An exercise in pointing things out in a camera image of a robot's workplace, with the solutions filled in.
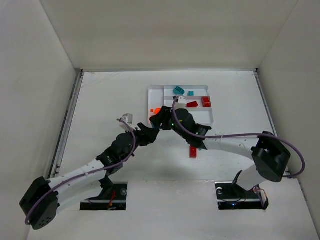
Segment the red long lego brick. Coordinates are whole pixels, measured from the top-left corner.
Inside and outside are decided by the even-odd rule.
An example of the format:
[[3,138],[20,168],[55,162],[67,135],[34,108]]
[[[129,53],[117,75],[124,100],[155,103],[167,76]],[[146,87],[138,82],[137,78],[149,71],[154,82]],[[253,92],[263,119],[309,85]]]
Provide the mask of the red long lego brick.
[[194,147],[194,146],[190,146],[189,147],[189,157],[191,159],[196,159],[198,156],[198,151],[197,151],[197,148]]

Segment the cyan small lego brick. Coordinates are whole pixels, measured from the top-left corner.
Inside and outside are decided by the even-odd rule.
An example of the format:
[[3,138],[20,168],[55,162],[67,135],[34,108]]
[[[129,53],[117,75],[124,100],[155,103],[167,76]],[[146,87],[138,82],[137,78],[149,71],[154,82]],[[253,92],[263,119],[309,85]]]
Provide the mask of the cyan small lego brick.
[[193,97],[193,96],[194,96],[194,92],[193,92],[193,91],[189,91],[189,92],[187,93],[187,95],[190,96],[190,97]]

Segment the red square lego brick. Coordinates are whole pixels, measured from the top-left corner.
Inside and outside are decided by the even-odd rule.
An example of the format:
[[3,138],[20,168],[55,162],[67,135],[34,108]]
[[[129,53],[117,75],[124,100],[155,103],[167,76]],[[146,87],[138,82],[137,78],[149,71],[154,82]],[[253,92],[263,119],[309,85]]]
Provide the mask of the red square lego brick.
[[211,107],[211,101],[208,96],[204,96],[201,98],[201,103],[203,108],[210,108]]

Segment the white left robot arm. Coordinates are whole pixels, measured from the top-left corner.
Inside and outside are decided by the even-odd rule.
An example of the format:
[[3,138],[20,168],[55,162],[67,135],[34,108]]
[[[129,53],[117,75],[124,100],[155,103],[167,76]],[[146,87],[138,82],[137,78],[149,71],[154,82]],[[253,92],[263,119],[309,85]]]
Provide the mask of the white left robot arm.
[[143,123],[133,128],[123,118],[118,121],[126,132],[95,159],[65,175],[50,179],[41,176],[33,181],[19,203],[27,226],[42,229],[70,205],[109,191],[113,186],[109,177],[134,156],[138,147],[153,144],[160,132]]

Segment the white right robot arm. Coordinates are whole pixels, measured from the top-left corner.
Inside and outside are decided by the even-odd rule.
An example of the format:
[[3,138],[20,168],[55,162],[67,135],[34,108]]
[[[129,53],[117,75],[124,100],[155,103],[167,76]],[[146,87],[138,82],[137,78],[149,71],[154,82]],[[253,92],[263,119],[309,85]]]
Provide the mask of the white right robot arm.
[[291,157],[287,148],[270,132],[264,131],[259,136],[227,137],[210,126],[196,123],[185,108],[172,111],[163,106],[149,120],[152,127],[172,130],[197,149],[224,151],[253,161],[251,167],[238,172],[233,180],[246,191],[265,181],[281,182]]

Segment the colorful monster lego figure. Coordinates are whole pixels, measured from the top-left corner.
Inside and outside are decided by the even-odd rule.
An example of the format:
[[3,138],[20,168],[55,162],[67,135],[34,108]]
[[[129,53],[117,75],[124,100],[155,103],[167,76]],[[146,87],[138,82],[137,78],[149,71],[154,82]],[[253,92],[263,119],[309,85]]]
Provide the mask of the colorful monster lego figure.
[[176,86],[174,89],[173,89],[173,93],[175,95],[181,95],[183,96],[185,94],[185,90],[183,88],[181,88],[180,86]]

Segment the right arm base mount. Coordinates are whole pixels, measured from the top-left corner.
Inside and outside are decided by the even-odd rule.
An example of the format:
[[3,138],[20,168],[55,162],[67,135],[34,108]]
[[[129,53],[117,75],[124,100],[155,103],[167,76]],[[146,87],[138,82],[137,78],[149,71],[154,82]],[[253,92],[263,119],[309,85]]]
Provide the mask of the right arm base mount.
[[237,185],[241,172],[239,172],[233,181],[216,181],[215,192],[217,206],[222,210],[263,210],[269,207],[269,198],[260,185],[254,186],[250,190],[244,190]]

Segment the red sloped lego brick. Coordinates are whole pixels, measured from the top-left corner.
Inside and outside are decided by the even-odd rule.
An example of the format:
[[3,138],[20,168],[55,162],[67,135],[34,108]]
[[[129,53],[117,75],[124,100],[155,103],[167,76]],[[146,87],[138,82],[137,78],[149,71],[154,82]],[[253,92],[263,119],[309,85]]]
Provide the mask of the red sloped lego brick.
[[197,108],[199,106],[198,102],[197,101],[192,101],[192,102],[188,102],[186,104],[186,107],[187,108]]

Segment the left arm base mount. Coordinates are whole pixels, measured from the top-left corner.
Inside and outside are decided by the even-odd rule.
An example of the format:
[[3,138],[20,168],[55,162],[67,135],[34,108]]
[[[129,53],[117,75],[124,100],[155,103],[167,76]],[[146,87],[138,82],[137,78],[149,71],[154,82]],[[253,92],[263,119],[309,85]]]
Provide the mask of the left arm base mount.
[[80,211],[125,211],[127,208],[128,182],[113,182],[99,196],[80,203]]

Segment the orange curved lego piece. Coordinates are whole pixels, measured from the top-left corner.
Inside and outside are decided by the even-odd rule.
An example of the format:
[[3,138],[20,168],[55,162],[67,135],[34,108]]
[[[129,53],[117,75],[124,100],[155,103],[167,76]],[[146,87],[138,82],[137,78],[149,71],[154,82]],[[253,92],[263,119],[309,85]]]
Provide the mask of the orange curved lego piece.
[[160,108],[160,107],[159,107],[159,108],[156,108],[156,109],[154,110],[154,114],[157,115],[160,111],[161,111],[161,108]]

